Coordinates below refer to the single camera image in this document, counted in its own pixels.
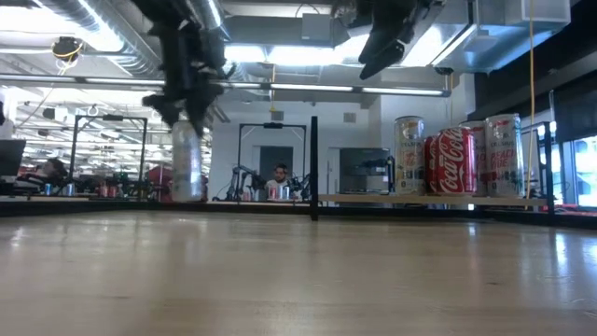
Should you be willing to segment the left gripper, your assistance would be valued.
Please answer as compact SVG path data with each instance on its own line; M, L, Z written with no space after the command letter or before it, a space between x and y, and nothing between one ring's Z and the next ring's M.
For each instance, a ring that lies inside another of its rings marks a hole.
M225 39L219 30L207 30L198 23L181 22L179 25L158 25L164 74L165 96L186 96L187 118L195 134L204 135L205 115L213 101L206 91L197 91L210 80L229 79L236 70L234 64L225 69ZM179 121L180 108L163 95L151 94L142 99L142 105L157 111L163 122L173 126Z

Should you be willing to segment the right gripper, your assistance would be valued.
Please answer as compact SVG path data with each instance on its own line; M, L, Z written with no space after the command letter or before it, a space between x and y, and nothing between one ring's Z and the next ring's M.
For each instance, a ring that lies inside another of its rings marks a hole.
M360 79L373 77L402 60L405 47L399 40L414 37L414 28L431 5L432 0L372 0L372 29L358 57L365 64Z

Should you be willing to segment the red Coca-Cola can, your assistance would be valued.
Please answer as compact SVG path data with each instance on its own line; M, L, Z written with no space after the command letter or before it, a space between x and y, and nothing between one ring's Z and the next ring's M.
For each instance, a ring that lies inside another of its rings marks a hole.
M464 197L477 192L474 135L468 127L439 132L436 143L436 184L441 196Z
M436 143L436 135L428 136L424 141L425 187L429 195L437 193Z

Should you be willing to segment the Celsius Peach Vibe can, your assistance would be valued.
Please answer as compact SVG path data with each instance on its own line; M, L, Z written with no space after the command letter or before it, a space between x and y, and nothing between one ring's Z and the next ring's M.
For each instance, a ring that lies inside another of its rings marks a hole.
M485 145L489 196L521 198L524 186L519 115L504 114L486 118Z

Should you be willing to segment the red storage bin rack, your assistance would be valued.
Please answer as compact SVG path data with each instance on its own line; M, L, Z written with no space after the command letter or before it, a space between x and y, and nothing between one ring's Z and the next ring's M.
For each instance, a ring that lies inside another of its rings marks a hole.
M161 203L171 203L173 171L164 166L157 165L147 172L147 179L156 192L157 200Z

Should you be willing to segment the long ceiling light strip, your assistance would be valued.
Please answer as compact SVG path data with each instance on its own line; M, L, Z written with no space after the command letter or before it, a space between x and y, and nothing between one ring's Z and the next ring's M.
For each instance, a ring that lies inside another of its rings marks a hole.
M29 87L56 87L77 88L97 87L114 90L128 88L134 91L157 91L165 85L162 79L144 78L117 78L117 77L67 77L50 75L25 75L0 73L0 84L12 86ZM338 86L318 84L296 84L296 83L270 83L270 82L239 82L216 80L215 84L225 89L250 90L250 91L320 91L357 94L379 94L379 95L402 95L402 96L426 96L426 97L449 97L451 91L437 89L418 88L383 88L383 87L362 87L362 86Z

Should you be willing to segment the bright ceiling light panel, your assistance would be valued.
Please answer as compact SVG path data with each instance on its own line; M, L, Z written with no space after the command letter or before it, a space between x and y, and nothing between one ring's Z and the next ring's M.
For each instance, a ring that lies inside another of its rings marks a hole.
M273 63L287 66L360 66L354 51L343 48L231 44L225 46L225 57L236 63Z

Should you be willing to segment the dark grey door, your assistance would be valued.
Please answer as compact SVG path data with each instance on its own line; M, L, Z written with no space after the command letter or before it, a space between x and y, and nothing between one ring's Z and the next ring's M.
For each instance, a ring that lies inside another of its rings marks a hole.
M274 167L283 163L287 167L287 177L292 175L294 148L261 147L259 150L259 173L268 182L273 179Z

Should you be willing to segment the person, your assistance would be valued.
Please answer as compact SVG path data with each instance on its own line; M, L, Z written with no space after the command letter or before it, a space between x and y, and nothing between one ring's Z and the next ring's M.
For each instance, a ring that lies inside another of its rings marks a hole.
M68 173L64 163L59 159L48 159L33 172L27 172L16 180L16 186L22 189L35 190L46 195L63 187Z
M268 200L269 200L269 187L278 188L279 186L288 186L287 167L283 163L279 163L274 167L273 179L269 180L266 183L266 191L268 193Z

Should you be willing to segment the dark grey cabinet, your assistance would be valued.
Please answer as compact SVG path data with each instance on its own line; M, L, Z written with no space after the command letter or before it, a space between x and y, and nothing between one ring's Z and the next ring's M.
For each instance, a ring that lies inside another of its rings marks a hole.
M391 165L388 148L341 148L341 194L388 194Z

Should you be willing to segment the black monitor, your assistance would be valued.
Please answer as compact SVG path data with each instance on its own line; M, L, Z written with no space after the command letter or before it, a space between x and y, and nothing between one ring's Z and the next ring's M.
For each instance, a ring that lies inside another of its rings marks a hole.
M0 176L17 175L25 146L25 140L0 140Z

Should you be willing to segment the bright window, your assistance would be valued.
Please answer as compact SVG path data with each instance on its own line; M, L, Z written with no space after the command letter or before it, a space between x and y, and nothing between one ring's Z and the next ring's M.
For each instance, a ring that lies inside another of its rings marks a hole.
M597 208L597 135L562 144L563 201Z

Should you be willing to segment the spiral silver air duct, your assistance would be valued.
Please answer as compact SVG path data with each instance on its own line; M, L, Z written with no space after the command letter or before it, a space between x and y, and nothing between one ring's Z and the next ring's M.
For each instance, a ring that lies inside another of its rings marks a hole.
M133 77L158 77L160 57L108 0L34 0L74 24L76 36L112 53L111 62Z

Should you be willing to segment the rectangular silver air duct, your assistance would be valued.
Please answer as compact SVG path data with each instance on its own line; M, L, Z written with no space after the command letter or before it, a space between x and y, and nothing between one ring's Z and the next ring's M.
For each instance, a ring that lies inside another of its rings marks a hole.
M575 1L436 0L400 65L490 73L568 25Z

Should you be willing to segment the wooden shelf with black frame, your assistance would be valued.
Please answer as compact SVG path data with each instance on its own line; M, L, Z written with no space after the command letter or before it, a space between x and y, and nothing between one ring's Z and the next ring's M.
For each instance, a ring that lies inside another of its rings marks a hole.
M554 226L556 213L552 176L553 132L548 122L538 122L527 128L544 130L535 141L543 145L546 160L538 163L544 173L543 194L538 198L492 198L455 196L416 196L379 194L314 194L310 201L313 220L320 216L379 216L379 217L454 217L495 219L522 224Z

